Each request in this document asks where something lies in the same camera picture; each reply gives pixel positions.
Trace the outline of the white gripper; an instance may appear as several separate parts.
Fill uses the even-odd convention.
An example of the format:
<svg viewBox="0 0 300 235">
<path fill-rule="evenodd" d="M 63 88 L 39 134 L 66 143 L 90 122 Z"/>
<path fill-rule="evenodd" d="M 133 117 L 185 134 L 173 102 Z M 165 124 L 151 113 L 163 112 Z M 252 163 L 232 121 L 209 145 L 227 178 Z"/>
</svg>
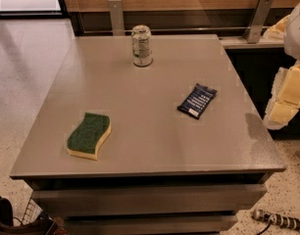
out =
<svg viewBox="0 0 300 235">
<path fill-rule="evenodd" d="M 300 2 L 276 24 L 263 34 L 265 39 L 282 40 L 288 56 L 300 60 Z M 268 101 L 264 125 L 270 130 L 279 130 L 289 124 L 300 110 L 300 62 L 290 69 L 280 68 L 275 75 L 272 98 Z"/>
</svg>

